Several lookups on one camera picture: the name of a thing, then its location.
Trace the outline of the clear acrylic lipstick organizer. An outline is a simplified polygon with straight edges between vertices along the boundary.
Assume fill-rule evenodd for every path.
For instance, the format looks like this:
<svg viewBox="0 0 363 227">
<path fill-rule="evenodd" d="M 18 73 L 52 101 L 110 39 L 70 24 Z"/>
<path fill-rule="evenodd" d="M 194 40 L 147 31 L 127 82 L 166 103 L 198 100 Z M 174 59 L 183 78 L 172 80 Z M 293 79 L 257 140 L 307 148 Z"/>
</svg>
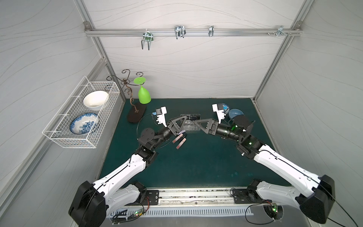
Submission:
<svg viewBox="0 0 363 227">
<path fill-rule="evenodd" d="M 182 127 L 186 132 L 198 132 L 200 128 L 195 124 L 195 121 L 200 120 L 200 114 L 182 114 L 182 116 L 186 116 L 187 119 L 184 122 Z"/>
</svg>

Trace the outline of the pink lip gloss tube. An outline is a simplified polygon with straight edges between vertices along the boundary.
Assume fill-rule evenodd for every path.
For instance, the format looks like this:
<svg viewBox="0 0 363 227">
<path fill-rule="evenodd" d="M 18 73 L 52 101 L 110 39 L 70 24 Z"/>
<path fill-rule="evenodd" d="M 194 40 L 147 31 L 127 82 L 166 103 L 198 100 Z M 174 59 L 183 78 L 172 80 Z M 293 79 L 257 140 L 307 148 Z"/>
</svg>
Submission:
<svg viewBox="0 0 363 227">
<path fill-rule="evenodd" d="M 180 143 L 177 145 L 176 149 L 179 149 L 186 142 L 186 138 L 182 139 Z"/>
<path fill-rule="evenodd" d="M 179 134 L 173 141 L 172 143 L 176 143 L 180 138 L 183 137 L 183 133 Z"/>
</svg>

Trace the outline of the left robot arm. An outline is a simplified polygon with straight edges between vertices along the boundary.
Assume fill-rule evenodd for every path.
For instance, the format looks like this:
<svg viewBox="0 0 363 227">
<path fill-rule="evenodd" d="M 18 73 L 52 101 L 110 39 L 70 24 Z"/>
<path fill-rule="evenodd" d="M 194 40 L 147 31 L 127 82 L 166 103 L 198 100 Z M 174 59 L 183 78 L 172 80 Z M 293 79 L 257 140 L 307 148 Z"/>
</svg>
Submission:
<svg viewBox="0 0 363 227">
<path fill-rule="evenodd" d="M 136 182 L 122 188 L 131 178 L 150 166 L 158 153 L 156 149 L 172 136 L 181 134 L 187 116 L 171 119 L 158 132 L 145 128 L 138 138 L 139 146 L 130 158 L 105 177 L 90 183 L 83 182 L 77 189 L 69 208 L 69 215 L 80 227 L 99 227 L 117 209 L 142 202 L 146 188 Z"/>
</svg>

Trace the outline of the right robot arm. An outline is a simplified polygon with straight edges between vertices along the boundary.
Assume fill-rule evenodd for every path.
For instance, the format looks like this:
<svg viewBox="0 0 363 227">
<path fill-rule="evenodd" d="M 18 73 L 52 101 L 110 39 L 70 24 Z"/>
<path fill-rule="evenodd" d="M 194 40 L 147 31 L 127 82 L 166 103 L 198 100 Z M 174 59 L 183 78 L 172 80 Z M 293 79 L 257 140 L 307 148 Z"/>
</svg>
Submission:
<svg viewBox="0 0 363 227">
<path fill-rule="evenodd" d="M 295 207 L 316 223 L 327 222 L 335 202 L 335 181 L 331 177 L 311 173 L 275 152 L 251 134 L 254 123 L 245 115 L 236 116 L 231 126 L 214 119 L 194 123 L 206 134 L 237 142 L 236 147 L 243 156 L 269 168 L 291 184 L 280 186 L 256 180 L 250 188 L 261 199 Z"/>
</svg>

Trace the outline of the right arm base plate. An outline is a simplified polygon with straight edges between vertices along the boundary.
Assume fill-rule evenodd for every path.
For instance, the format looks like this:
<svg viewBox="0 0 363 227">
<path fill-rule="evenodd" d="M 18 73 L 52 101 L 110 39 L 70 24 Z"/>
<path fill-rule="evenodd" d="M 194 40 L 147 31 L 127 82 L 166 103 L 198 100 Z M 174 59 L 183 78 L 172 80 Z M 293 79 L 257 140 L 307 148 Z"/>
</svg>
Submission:
<svg viewBox="0 0 363 227">
<path fill-rule="evenodd" d="M 231 188 L 229 191 L 235 204 L 272 203 L 272 200 L 262 199 L 255 190 Z"/>
</svg>

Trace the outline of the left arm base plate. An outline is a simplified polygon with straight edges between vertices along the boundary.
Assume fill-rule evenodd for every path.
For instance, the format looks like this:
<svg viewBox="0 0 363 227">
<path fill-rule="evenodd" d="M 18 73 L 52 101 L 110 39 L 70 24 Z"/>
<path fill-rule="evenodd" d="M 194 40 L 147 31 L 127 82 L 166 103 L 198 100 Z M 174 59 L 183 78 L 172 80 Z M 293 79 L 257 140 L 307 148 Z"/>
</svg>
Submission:
<svg viewBox="0 0 363 227">
<path fill-rule="evenodd" d="M 146 190 L 142 191 L 135 202 L 129 203 L 128 205 L 134 206 L 134 205 L 140 205 L 143 206 L 155 206 L 159 203 L 159 190 Z"/>
</svg>

